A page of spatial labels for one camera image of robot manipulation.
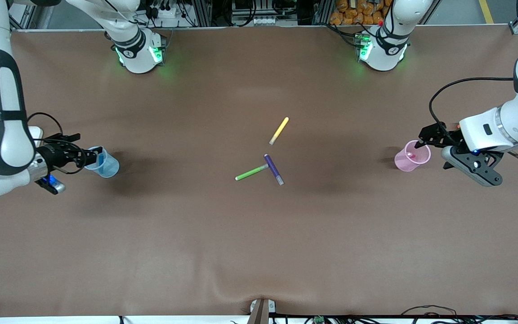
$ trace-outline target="brown table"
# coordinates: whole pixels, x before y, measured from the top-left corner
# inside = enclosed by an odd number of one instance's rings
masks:
[[[324,27],[177,31],[167,65],[133,75],[103,33],[15,33],[29,112],[121,171],[0,197],[0,316],[239,314],[257,297],[296,314],[518,313],[518,160],[492,189],[444,171],[438,149],[412,173],[392,162],[438,88],[510,76],[518,36],[419,27],[412,42],[373,72]],[[461,84],[435,109],[456,122],[513,95]],[[284,186],[234,181],[265,153]]]

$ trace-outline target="cup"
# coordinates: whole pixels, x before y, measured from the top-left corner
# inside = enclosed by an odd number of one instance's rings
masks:
[[[89,150],[96,149],[99,146],[93,146]],[[95,163],[85,166],[87,170],[91,170],[96,174],[99,174],[103,178],[111,178],[119,171],[119,161],[107,153],[107,150],[103,148],[103,152],[97,155]]]
[[[421,146],[415,149],[415,143],[418,141],[411,141],[405,145],[405,148],[395,155],[395,165],[399,170],[404,172],[411,172],[421,164],[426,164],[431,158],[431,150],[429,146]]]

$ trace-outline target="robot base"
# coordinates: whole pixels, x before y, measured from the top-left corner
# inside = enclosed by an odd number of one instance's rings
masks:
[[[379,26],[371,27],[369,31],[372,34],[369,34],[366,31],[362,32],[363,35],[369,36],[369,40],[363,49],[356,49],[356,53],[358,55],[358,59],[365,62],[368,66],[370,66],[370,68],[378,71],[389,71],[395,68],[397,63],[403,59],[403,54],[407,49],[407,45],[405,45],[401,51],[398,51],[398,49],[394,48],[399,53],[395,53],[394,55],[387,55],[385,50],[378,45],[377,39],[375,37],[375,33],[379,28]]]
[[[156,66],[165,64],[165,52],[167,48],[167,37],[146,28],[141,29],[145,34],[145,45],[137,53],[135,58],[125,56],[125,51],[119,55],[119,62],[127,70],[133,73],[142,74],[151,71]]]

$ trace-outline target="marker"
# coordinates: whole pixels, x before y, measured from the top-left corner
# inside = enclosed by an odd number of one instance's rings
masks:
[[[244,179],[244,178],[247,178],[248,176],[251,176],[253,174],[256,174],[256,173],[259,173],[265,169],[268,169],[269,168],[269,164],[263,164],[262,166],[259,166],[259,168],[255,168],[251,171],[248,171],[248,172],[245,172],[244,174],[242,175],[238,175],[235,177],[235,181],[239,181],[241,179]]]
[[[289,117],[285,117],[285,119],[283,119],[283,122],[281,123],[281,125],[279,125],[279,128],[275,132],[275,135],[273,135],[273,137],[271,138],[271,141],[269,141],[269,145],[273,145],[275,143],[275,141],[277,140],[277,137],[279,137],[279,134],[281,134],[281,132],[285,128],[285,125],[287,125],[288,122],[289,122]]]
[[[271,169],[271,172],[273,172],[273,175],[275,176],[275,179],[277,179],[277,182],[279,182],[279,186],[284,185],[283,179],[281,178],[281,175],[279,175],[279,171],[277,171],[277,168],[275,167],[275,163],[273,163],[273,160],[271,160],[271,156],[269,156],[269,154],[265,154],[264,156],[265,161],[267,161],[267,164]]]

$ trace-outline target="yellow marker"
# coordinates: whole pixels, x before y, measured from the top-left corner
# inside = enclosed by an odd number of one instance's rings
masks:
[[[275,143],[275,141],[277,140],[277,137],[279,137],[279,134],[281,134],[281,132],[285,128],[285,125],[287,125],[288,122],[289,122],[289,117],[285,117],[285,119],[283,119],[283,122],[281,123],[281,125],[279,125],[279,128],[275,132],[275,135],[273,135],[273,137],[271,138],[271,141],[269,141],[269,145],[273,145],[273,143]]]

